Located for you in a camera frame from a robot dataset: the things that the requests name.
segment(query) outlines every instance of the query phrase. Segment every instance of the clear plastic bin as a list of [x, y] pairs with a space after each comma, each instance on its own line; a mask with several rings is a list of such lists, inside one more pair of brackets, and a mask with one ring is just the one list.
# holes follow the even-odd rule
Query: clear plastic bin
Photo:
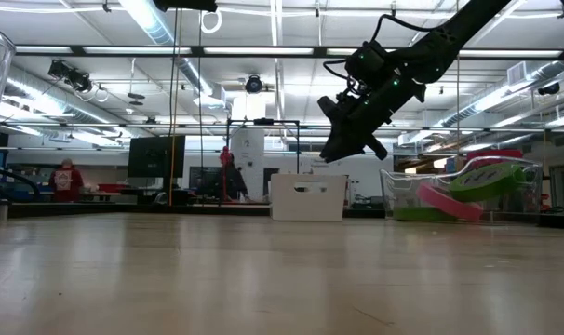
[[[434, 186], [435, 189], [439, 190], [442, 194], [455, 197], [453, 192], [451, 192], [452, 190], [450, 190], [450, 185], [454, 181], [457, 180], [454, 182], [456, 184], [472, 184], [474, 187], [475, 179], [471, 179], [471, 174], [469, 173], [475, 171], [476, 177], [481, 176], [491, 182], [491, 173], [494, 174], [491, 170], [496, 169], [497, 165], [505, 168], [511, 167], [515, 170], [516, 173], [513, 175], [517, 181], [516, 187], [512, 187], [511, 184], [508, 184], [510, 188], [504, 188], [504, 192], [496, 196], [479, 201], [465, 200], [462, 202], [481, 206], [483, 210], [482, 221], [498, 221], [505, 215], [520, 213], [536, 214], [536, 217], [538, 217], [542, 204], [543, 165], [525, 159], [502, 156], [474, 158], [470, 160], [461, 171], [452, 174], [411, 175], [381, 170], [382, 194], [386, 217], [400, 219], [401, 216], [395, 217], [395, 212], [403, 213], [404, 210], [409, 211], [411, 208], [434, 208], [434, 206], [423, 201], [417, 195], [417, 190], [424, 183]], [[488, 166], [492, 166], [493, 168], [487, 170], [486, 167]], [[472, 197], [478, 196], [478, 194], [480, 193], [474, 193]]]

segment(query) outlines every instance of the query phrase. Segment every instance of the person in red shirt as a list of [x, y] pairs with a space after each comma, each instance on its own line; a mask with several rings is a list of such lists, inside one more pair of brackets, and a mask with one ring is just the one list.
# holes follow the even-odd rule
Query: person in red shirt
[[84, 186], [84, 180], [74, 167], [74, 162], [65, 159], [50, 175], [49, 184], [56, 202], [75, 202], [79, 201], [79, 189]]

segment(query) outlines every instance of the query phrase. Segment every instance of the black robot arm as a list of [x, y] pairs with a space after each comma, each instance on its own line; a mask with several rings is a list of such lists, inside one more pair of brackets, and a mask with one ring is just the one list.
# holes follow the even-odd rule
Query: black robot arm
[[[391, 116], [412, 97], [424, 102], [425, 84], [439, 80], [466, 42], [510, 2], [471, 0], [450, 20], [433, 29], [382, 16], [370, 42], [363, 43], [346, 60], [328, 62], [345, 62], [348, 76], [336, 75], [346, 79], [348, 88], [338, 94], [337, 103], [328, 97], [318, 101], [331, 122], [331, 133], [321, 157], [332, 162], [363, 154], [367, 145], [379, 159], [384, 159], [387, 151], [373, 132], [384, 123], [390, 124]], [[412, 47], [387, 52], [375, 41], [383, 19], [429, 34]]]

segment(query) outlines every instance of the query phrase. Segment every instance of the wooden floor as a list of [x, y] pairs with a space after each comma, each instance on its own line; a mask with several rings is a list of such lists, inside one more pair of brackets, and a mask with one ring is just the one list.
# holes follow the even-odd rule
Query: wooden floor
[[564, 230], [102, 214], [0, 227], [5, 334], [564, 335]]

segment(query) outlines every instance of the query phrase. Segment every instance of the computer monitor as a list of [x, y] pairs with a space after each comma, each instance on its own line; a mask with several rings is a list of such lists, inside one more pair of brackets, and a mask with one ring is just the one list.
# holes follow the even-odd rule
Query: computer monitor
[[153, 137], [132, 139], [129, 149], [128, 176], [130, 178], [170, 178], [174, 153], [173, 178], [182, 178], [185, 137]]

